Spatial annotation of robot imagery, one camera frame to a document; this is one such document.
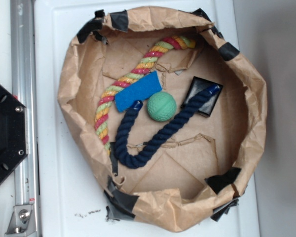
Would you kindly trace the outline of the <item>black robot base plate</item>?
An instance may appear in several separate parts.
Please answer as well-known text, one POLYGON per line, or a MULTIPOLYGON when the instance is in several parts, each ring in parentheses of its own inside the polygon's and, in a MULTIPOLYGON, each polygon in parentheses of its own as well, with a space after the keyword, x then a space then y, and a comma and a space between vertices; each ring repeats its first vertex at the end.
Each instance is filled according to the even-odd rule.
POLYGON ((0 185, 26 156, 26 107, 0 85, 0 185))

